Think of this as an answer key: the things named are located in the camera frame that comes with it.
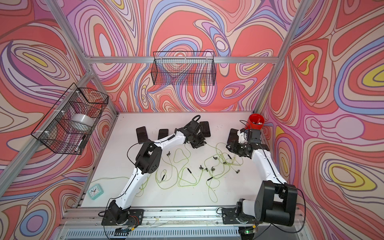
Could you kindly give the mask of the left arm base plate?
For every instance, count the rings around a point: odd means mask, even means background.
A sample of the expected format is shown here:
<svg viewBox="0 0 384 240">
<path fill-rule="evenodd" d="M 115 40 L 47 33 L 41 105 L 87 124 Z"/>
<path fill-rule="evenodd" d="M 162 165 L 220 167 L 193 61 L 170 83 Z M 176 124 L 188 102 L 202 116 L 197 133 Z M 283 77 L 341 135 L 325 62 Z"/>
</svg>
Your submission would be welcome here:
<svg viewBox="0 0 384 240">
<path fill-rule="evenodd" d="M 143 222 L 143 209 L 122 210 L 118 207 L 107 208 L 102 219 L 102 226 L 137 227 Z"/>
</svg>

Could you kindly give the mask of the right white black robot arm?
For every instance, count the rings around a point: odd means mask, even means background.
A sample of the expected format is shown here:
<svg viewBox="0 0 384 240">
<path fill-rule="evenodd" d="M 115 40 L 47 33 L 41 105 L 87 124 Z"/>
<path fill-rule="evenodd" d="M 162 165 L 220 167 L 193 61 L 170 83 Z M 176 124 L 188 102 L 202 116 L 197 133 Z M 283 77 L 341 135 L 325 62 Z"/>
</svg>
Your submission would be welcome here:
<svg viewBox="0 0 384 240">
<path fill-rule="evenodd" d="M 298 189 L 278 173 L 270 149 L 262 143 L 257 129 L 231 129 L 226 149 L 246 157 L 263 178 L 255 200 L 239 199 L 233 209 L 222 209 L 223 222 L 232 224 L 269 223 L 291 227 L 295 221 Z"/>
</svg>

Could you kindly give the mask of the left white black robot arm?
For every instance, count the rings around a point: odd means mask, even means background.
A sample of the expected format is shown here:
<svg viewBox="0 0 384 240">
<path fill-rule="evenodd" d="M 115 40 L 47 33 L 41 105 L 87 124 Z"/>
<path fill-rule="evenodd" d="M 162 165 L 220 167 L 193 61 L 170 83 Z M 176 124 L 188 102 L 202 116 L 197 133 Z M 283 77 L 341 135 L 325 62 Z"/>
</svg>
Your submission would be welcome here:
<svg viewBox="0 0 384 240">
<path fill-rule="evenodd" d="M 193 149 L 206 144 L 206 138 L 211 136 L 210 125 L 200 121 L 196 115 L 184 127 L 175 129 L 174 133 L 156 141 L 146 140 L 135 158 L 135 168 L 128 183 L 121 193 L 110 198 L 103 211 L 102 226 L 126 226 L 136 228 L 143 222 L 144 210 L 132 210 L 135 195 L 146 179 L 160 166 L 162 153 L 179 145 L 190 144 Z"/>
</svg>

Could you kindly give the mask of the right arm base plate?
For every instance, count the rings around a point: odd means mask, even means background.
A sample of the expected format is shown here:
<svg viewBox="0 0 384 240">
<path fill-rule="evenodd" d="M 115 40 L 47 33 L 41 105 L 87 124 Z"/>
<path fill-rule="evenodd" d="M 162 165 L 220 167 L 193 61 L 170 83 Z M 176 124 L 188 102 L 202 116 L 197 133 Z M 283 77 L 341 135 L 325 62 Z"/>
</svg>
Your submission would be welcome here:
<svg viewBox="0 0 384 240">
<path fill-rule="evenodd" d="M 260 224 L 255 217 L 242 212 L 238 213 L 236 208 L 220 208 L 220 211 L 224 225 L 253 224 L 258 226 Z"/>
</svg>

